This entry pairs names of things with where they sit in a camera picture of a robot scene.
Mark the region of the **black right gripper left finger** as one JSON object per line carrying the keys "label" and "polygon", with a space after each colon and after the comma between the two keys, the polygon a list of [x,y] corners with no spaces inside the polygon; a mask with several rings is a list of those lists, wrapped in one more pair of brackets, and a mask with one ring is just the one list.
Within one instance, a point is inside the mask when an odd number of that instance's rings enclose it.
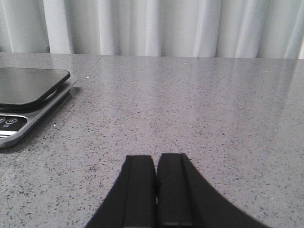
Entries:
{"label": "black right gripper left finger", "polygon": [[154,228],[155,168],[149,155],[128,155],[87,228]]}

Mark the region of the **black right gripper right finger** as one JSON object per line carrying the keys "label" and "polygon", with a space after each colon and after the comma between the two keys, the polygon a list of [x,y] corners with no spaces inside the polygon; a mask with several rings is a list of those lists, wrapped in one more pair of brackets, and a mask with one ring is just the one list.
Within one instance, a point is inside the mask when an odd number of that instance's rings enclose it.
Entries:
{"label": "black right gripper right finger", "polygon": [[185,154],[162,154],[157,181],[160,228],[265,227],[217,192]]}

